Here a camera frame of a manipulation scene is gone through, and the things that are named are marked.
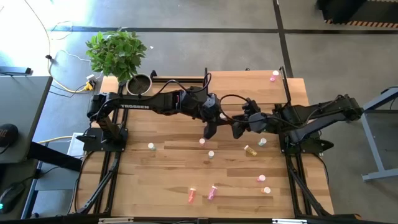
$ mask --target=small vial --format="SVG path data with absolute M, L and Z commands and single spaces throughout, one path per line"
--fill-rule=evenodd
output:
M 279 76 L 279 72 L 278 72 L 277 70 L 275 70 L 275 71 L 272 72 L 272 76 L 270 77 L 269 80 L 270 80 L 271 82 L 273 82 L 273 81 L 276 80 L 276 78 L 278 78 L 278 76 Z
M 226 116 L 223 113 L 220 113 L 220 118 L 225 120 L 225 121 L 227 120 Z
M 214 156 L 214 152 L 213 151 L 209 151 L 209 159 L 212 159 Z
M 269 194 L 269 193 L 271 193 L 271 189 L 269 187 L 264 187 L 263 189 L 261 189 L 261 193 Z
M 265 138 L 261 138 L 259 141 L 259 146 L 263 146 L 267 143 L 267 140 Z
M 217 187 L 216 186 L 211 186 L 211 190 L 209 193 L 209 196 L 207 196 L 208 200 L 213 200 L 214 196 L 216 195 Z
M 149 143 L 149 144 L 148 144 L 148 148 L 149 148 L 150 150 L 152 150 L 152 151 L 156 150 L 156 147 L 155 147 L 154 143 Z
M 262 174 L 257 178 L 258 182 L 263 182 L 265 180 L 266 180 L 266 177 L 264 175 L 262 175 Z
M 245 146 L 244 150 L 246 150 L 246 152 L 249 152 L 252 156 L 257 155 L 257 152 L 254 149 L 250 148 L 249 145 Z
M 193 203 L 193 200 L 195 199 L 196 194 L 197 194 L 197 190 L 194 188 L 191 188 L 189 191 L 188 203 Z
M 205 146 L 206 140 L 204 138 L 199 139 L 199 144 Z

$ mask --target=potted plant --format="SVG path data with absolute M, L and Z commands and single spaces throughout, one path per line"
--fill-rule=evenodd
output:
M 89 48 L 86 54 L 91 58 L 94 72 L 103 72 L 106 76 L 112 74 L 119 83 L 127 81 L 127 91 L 132 95 L 143 95 L 150 89 L 152 80 L 143 73 L 137 73 L 147 48 L 135 32 L 99 32 L 86 45 Z

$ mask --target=plant pot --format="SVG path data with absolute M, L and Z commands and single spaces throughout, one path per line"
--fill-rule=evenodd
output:
M 135 77 L 136 78 L 131 78 L 129 81 L 127 81 L 127 92 L 129 92 L 131 95 L 144 95 L 152 87 L 152 80 L 149 76 L 143 73 L 137 74 Z

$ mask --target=wooden tabletop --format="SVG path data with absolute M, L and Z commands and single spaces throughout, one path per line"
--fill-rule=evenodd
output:
M 209 92 L 216 93 L 219 98 L 229 93 L 250 97 L 261 103 L 262 111 L 271 112 L 273 105 L 266 103 L 285 102 L 281 94 L 284 93 L 283 84 L 281 80 L 271 83 L 271 72 L 211 72 Z M 239 78 L 239 74 L 249 78 Z M 304 80 L 290 78 L 288 83 L 293 105 L 308 105 Z M 162 85 L 154 83 L 152 93 Z M 165 91 L 174 89 L 178 86 L 170 85 Z M 104 77 L 101 92 L 117 90 L 117 80 Z M 242 113 L 239 108 L 242 101 L 234 99 L 225 103 L 226 113 Z M 203 135 L 204 125 L 182 114 L 162 116 L 152 111 L 129 110 L 126 125 L 129 137 L 119 166 L 112 216 L 293 217 L 285 157 L 280 153 L 277 135 L 245 132 L 241 138 L 234 139 L 231 127 L 220 126 L 202 147 L 198 140 Z M 257 145 L 260 138 L 267 139 L 264 147 Z M 150 142 L 155 144 L 156 151 L 148 149 Z M 257 151 L 256 157 L 244 151 L 247 144 Z M 210 150 L 215 152 L 212 159 L 208 158 Z M 80 206 L 98 185 L 103 157 L 103 152 L 94 153 L 83 169 L 78 189 Z M 323 207 L 333 213 L 323 164 L 313 155 L 302 157 L 309 189 Z M 257 182 L 261 174 L 266 180 Z M 218 191 L 209 201 L 207 196 L 212 185 L 217 186 Z M 191 187 L 197 194 L 189 204 Z M 264 187 L 270 187 L 271 193 L 261 193 Z M 108 188 L 104 192 L 101 209 L 104 209 Z M 303 210 L 300 191 L 298 198 Z

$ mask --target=green leaves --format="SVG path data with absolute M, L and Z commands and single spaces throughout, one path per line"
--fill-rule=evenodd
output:
M 113 74 L 118 80 L 129 80 L 137 74 L 141 58 L 145 57 L 147 48 L 137 39 L 135 32 L 109 31 L 98 33 L 86 42 L 89 48 L 86 54 L 91 58 L 91 69 Z

